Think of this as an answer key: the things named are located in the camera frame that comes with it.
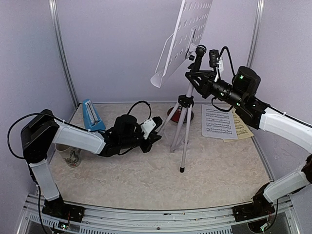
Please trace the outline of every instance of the paper sheet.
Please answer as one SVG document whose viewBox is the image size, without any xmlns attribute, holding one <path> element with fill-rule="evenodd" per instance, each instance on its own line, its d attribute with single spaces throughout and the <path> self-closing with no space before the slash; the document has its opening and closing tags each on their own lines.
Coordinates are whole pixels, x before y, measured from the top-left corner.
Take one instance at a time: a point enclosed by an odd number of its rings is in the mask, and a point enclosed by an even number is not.
<svg viewBox="0 0 312 234">
<path fill-rule="evenodd" d="M 241 140 L 241 139 L 246 139 L 249 137 L 253 137 L 254 134 L 249 130 L 249 128 L 246 126 L 246 124 L 242 121 L 242 119 L 233 111 L 233 118 L 234 118 L 234 123 L 235 123 L 235 129 L 237 133 L 237 138 L 238 139 L 224 139 L 224 142 L 231 142 L 234 140 Z"/>
<path fill-rule="evenodd" d="M 204 137 L 237 139 L 233 113 L 222 112 L 212 105 L 201 105 L 201 133 Z"/>
</svg>

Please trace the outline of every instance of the white music stand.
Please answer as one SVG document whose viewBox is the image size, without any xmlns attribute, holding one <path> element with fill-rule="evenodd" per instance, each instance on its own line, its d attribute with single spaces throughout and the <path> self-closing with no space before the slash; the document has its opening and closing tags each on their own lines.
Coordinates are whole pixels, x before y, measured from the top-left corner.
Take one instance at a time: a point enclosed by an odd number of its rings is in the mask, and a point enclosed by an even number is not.
<svg viewBox="0 0 312 234">
<path fill-rule="evenodd" d="M 160 88 L 161 85 L 178 69 L 178 67 L 190 57 L 191 53 L 195 51 L 203 36 L 203 31 L 209 15 L 213 0 L 182 0 L 180 12 L 176 21 L 174 33 L 166 40 L 160 59 L 158 61 L 155 75 L 151 78 L 151 83 Z M 194 87 L 190 83 L 188 87 L 186 98 L 193 100 Z M 174 108 L 168 115 L 164 124 L 160 128 L 158 134 L 161 134 L 176 110 L 180 105 L 180 100 L 175 104 Z M 179 134 L 187 114 L 186 132 L 184 139 L 182 163 L 180 172 L 184 172 L 185 159 L 188 145 L 188 136 L 191 123 L 193 105 L 182 107 L 181 115 L 178 121 L 174 140 L 171 144 L 170 151 L 174 151 L 179 147 Z"/>
</svg>

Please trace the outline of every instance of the white wall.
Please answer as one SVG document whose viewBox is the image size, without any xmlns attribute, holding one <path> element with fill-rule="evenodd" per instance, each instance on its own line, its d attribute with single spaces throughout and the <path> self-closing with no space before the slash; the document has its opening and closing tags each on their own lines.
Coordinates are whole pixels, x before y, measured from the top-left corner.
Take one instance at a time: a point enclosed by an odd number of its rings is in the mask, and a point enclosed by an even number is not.
<svg viewBox="0 0 312 234">
<path fill-rule="evenodd" d="M 150 83 L 165 40 L 172 34 L 181 0 L 58 1 L 69 68 L 80 102 L 176 101 L 185 94 L 186 61 L 161 89 Z M 246 65 L 257 1 L 215 0 L 201 41 L 229 46 L 236 69 Z M 208 68 L 208 55 L 203 68 Z M 226 80 L 231 80 L 225 56 Z"/>
<path fill-rule="evenodd" d="M 62 118 L 74 111 L 47 0 L 0 0 L 0 55 L 0 233 L 14 233 L 34 183 L 25 162 L 9 153 L 8 128 L 21 116 L 45 108 Z M 12 132 L 11 144 L 19 155 L 26 122 Z"/>
<path fill-rule="evenodd" d="M 312 123 L 312 2 L 265 1 L 253 69 L 262 78 L 257 97 Z M 293 143 L 255 132 L 275 179 L 296 169 L 308 154 Z M 304 234 L 311 233 L 312 186 L 292 195 Z"/>
</svg>

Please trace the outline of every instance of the white robotic arm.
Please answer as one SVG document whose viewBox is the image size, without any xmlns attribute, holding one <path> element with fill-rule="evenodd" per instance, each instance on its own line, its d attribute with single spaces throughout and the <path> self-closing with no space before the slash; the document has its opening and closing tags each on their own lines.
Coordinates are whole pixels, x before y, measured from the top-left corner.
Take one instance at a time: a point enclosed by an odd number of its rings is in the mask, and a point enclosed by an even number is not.
<svg viewBox="0 0 312 234">
<path fill-rule="evenodd" d="M 153 143 L 161 139 L 155 131 L 162 124 L 160 117 L 149 118 L 142 124 L 138 124 L 134 116 L 126 114 L 117 117 L 114 126 L 107 131 L 90 131 L 61 121 L 50 110 L 28 116 L 32 115 L 37 116 L 22 129 L 21 141 L 23 156 L 29 165 L 31 176 L 45 197 L 42 212 L 62 219 L 68 219 L 71 214 L 70 220 L 76 222 L 81 222 L 84 208 L 63 202 L 46 160 L 52 143 L 111 157 L 122 155 L 135 147 L 140 147 L 144 153 L 147 153 Z M 12 127 L 28 116 L 22 117 L 11 126 L 8 138 Z"/>
<path fill-rule="evenodd" d="M 189 66 L 190 71 L 185 74 L 186 78 L 194 86 L 196 91 L 207 98 L 210 95 L 212 105 L 215 99 L 224 101 L 235 108 L 236 114 L 249 126 L 255 129 L 272 132 L 291 142 L 301 146 L 308 153 L 312 153 L 312 126 L 286 113 L 280 112 L 255 97 L 261 78 L 248 67 L 239 67 L 234 74 L 233 64 L 229 49 L 223 47 L 221 53 L 218 50 L 209 51 L 209 64 L 214 71 L 201 71 L 200 65 L 206 50 L 202 45 L 196 49 L 196 59 Z M 227 51 L 233 72 L 232 84 L 221 79 L 217 74 L 217 62 L 222 53 Z M 297 192 L 312 183 L 312 155 L 307 158 L 306 164 L 288 175 L 266 184 L 253 197 L 253 204 L 237 206 L 233 208 L 236 221 L 246 220 L 256 216 L 267 215 L 274 212 L 272 202 L 290 193 Z"/>
<path fill-rule="evenodd" d="M 286 113 L 281 114 L 270 107 L 265 109 L 265 112 L 260 120 L 260 129 L 277 134 L 312 154 L 312 128 L 307 123 L 295 121 L 287 117 Z M 303 167 L 270 183 L 264 190 L 264 197 L 271 203 L 311 184 L 311 178 L 308 180 L 308 175 L 302 171 Z"/>
</svg>

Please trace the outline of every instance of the black bracket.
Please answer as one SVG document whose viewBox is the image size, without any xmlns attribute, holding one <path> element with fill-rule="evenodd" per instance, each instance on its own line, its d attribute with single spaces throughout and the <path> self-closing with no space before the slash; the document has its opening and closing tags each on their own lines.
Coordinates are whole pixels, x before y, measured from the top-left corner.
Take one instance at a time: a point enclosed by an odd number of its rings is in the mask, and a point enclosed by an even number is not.
<svg viewBox="0 0 312 234">
<path fill-rule="evenodd" d="M 42 213 L 67 221 L 81 223 L 84 215 L 84 207 L 66 204 L 60 196 L 53 201 L 45 200 Z"/>
<path fill-rule="evenodd" d="M 194 106 L 194 97 L 187 97 L 186 95 L 180 95 L 178 99 L 178 103 L 184 107 L 189 108 L 191 106 Z"/>
<path fill-rule="evenodd" d="M 263 185 L 259 191 L 253 196 L 253 203 L 234 206 L 232 208 L 236 222 L 245 221 L 252 218 L 263 217 L 275 212 L 272 203 L 269 203 L 263 196 L 263 192 L 269 183 Z"/>
</svg>

